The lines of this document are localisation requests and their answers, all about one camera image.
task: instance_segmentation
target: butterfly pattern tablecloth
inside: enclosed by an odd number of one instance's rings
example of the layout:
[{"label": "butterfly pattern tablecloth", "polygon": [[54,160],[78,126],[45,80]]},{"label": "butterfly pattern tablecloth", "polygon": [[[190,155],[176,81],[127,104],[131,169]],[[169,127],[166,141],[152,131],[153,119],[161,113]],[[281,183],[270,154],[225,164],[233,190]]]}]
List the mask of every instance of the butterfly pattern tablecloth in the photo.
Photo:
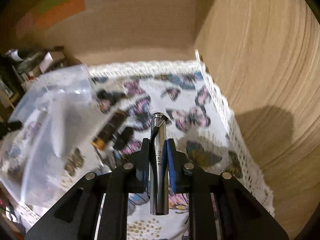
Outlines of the butterfly pattern tablecloth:
[{"label": "butterfly pattern tablecloth", "polygon": [[[128,114],[119,130],[131,126],[134,134],[122,150],[116,151],[110,145],[99,152],[108,159],[111,169],[126,163],[132,152],[140,150],[143,138],[150,137],[152,114],[162,112],[171,121],[166,128],[167,138],[173,138],[177,149],[185,152],[190,161],[208,172],[228,171],[242,178],[239,160],[200,72],[92,80],[97,94],[103,97],[97,98],[88,113],[89,135],[70,153],[61,183],[65,191],[70,187],[65,182],[75,182],[90,170],[104,172],[90,141],[117,109]],[[212,205],[216,210],[213,195]],[[187,240],[188,194],[175,195],[169,189],[167,216],[150,215],[147,193],[129,194],[127,239]]]}]

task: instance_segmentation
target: silver cylinder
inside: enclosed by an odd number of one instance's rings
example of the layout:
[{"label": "silver cylinder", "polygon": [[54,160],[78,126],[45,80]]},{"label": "silver cylinder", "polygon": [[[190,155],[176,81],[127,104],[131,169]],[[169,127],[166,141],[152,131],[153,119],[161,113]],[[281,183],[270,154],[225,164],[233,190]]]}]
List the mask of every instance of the silver cylinder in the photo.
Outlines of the silver cylinder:
[{"label": "silver cylinder", "polygon": [[154,141],[150,142],[150,214],[157,216],[169,214],[167,156],[162,151],[167,136],[162,115],[154,113],[151,121],[151,133],[154,127],[159,127]]}]

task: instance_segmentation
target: clear plastic bag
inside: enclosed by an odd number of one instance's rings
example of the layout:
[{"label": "clear plastic bag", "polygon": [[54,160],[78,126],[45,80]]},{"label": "clear plastic bag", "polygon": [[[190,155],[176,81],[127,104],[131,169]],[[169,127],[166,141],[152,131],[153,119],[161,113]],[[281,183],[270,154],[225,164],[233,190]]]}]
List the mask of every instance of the clear plastic bag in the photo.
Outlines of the clear plastic bag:
[{"label": "clear plastic bag", "polygon": [[47,116],[45,109],[35,109],[28,117],[20,131],[11,134],[11,144],[7,144],[2,156],[2,172],[11,175],[17,181],[22,180],[25,161],[33,141]]},{"label": "clear plastic bag", "polygon": [[[92,101],[93,93],[87,70],[80,65],[40,76],[17,105],[9,121],[20,120],[23,127],[20,131],[7,135],[1,152],[11,152],[15,158],[15,153],[18,153],[23,159],[20,160],[23,163],[22,180],[15,179],[6,172],[10,170],[11,164],[16,164],[16,160],[6,162],[7,166],[3,166],[0,173],[1,181],[17,202],[51,206],[52,192],[57,190],[52,178],[61,176],[66,161],[65,154],[75,144],[76,131],[81,123],[81,109]],[[23,137],[24,129],[28,131],[30,118],[37,117],[39,111],[44,111],[45,115],[32,140],[19,144],[24,146],[21,155],[22,151],[15,149],[15,141],[20,140],[19,136]]]}]

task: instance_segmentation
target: wooden wall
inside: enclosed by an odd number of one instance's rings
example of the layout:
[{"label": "wooden wall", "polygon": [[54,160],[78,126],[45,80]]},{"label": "wooden wall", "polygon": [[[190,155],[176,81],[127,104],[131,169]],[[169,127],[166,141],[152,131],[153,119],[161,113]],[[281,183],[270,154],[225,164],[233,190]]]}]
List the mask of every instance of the wooden wall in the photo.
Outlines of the wooden wall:
[{"label": "wooden wall", "polygon": [[196,40],[290,238],[320,201],[320,26],[304,0],[215,0]]}]

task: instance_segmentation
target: pink butterfly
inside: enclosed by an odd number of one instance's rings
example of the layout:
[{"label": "pink butterfly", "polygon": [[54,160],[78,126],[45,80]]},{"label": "pink butterfly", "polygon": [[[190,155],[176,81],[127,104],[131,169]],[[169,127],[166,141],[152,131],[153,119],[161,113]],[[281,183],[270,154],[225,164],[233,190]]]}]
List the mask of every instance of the pink butterfly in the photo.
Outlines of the pink butterfly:
[{"label": "pink butterfly", "polygon": [[142,142],[139,140],[132,139],[127,145],[121,150],[123,154],[131,154],[141,149]]},{"label": "pink butterfly", "polygon": [[208,102],[211,100],[210,93],[207,87],[203,85],[203,87],[198,91],[195,102],[197,106],[203,107],[204,104],[207,103],[207,100]]},{"label": "pink butterfly", "polygon": [[166,112],[175,120],[176,127],[183,132],[188,132],[192,125],[208,127],[211,123],[210,117],[199,106],[191,108],[189,112],[175,109],[166,109]]},{"label": "pink butterfly", "polygon": [[139,87],[139,80],[126,82],[124,88],[127,89],[129,96],[141,95],[146,93],[145,90]]},{"label": "pink butterfly", "polygon": [[151,125],[152,114],[150,113],[151,97],[146,96],[136,101],[129,107],[127,113],[135,117],[135,124],[132,126],[135,131],[145,131]]}]

